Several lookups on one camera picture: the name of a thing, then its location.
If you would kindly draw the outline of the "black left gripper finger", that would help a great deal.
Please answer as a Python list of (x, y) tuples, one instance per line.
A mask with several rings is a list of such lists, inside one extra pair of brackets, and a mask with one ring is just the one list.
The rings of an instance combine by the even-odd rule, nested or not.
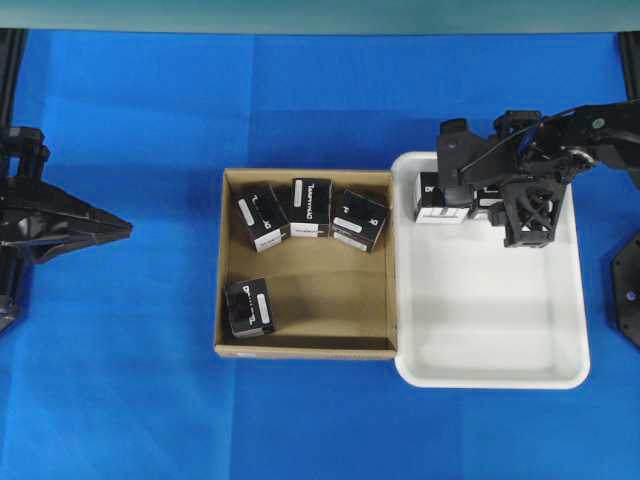
[(44, 264), (67, 253), (128, 239), (131, 233), (131, 230), (116, 230), (115, 232), (67, 234), (59, 238), (30, 240), (24, 246), (24, 258), (31, 264)]
[(38, 182), (36, 189), (39, 196), (38, 210), (76, 220), (86, 220), (92, 224), (122, 232), (131, 233), (133, 231), (131, 223), (106, 210), (94, 207), (59, 187), (46, 182)]

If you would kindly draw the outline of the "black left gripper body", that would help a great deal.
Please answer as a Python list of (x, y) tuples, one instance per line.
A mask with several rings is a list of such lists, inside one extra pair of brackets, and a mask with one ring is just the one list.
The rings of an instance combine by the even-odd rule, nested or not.
[(29, 263), (45, 263), (42, 175), (50, 156), (37, 128), (1, 128), (1, 246)]

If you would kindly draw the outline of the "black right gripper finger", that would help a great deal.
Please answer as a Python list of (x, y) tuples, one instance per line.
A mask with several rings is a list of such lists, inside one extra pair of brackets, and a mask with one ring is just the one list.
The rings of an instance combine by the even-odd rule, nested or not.
[(491, 187), (499, 201), (489, 208), (489, 221), (504, 227), (506, 248), (543, 248), (555, 240), (567, 184), (550, 176), (524, 176)]
[(494, 133), (482, 137), (474, 133), (466, 118), (440, 124), (437, 139), (437, 173), (442, 187), (468, 187), (472, 192), (505, 181), (510, 166), (504, 160), (507, 139), (515, 132), (510, 118), (497, 118)]

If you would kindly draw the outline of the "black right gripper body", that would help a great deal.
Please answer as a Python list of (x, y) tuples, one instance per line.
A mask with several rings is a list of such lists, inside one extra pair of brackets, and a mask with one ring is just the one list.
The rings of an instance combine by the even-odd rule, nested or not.
[(590, 110), (544, 116), (510, 110), (493, 124), (492, 185), (553, 180), (567, 185), (598, 163), (598, 117)]

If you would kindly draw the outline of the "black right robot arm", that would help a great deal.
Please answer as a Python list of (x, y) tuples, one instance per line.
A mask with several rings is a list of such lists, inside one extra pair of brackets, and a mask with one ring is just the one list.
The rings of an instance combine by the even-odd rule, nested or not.
[(505, 230), (507, 248), (543, 248), (555, 239), (567, 187), (599, 164), (639, 181), (639, 101), (586, 105), (545, 116), (508, 110), (494, 134), (464, 119), (440, 126), (436, 207), (466, 218), (486, 215)]

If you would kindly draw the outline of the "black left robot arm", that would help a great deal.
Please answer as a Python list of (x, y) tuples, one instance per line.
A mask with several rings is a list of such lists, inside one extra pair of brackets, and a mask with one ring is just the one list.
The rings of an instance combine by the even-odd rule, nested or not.
[(33, 266), (126, 239), (133, 225), (42, 179), (50, 151), (41, 130), (12, 126), (25, 29), (1, 30), (1, 329), (20, 316)]

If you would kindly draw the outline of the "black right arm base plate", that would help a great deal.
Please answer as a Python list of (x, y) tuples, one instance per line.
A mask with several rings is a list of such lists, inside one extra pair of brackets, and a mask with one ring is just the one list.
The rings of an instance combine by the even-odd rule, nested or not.
[(613, 292), (613, 324), (639, 349), (639, 233), (620, 248), (610, 270)]

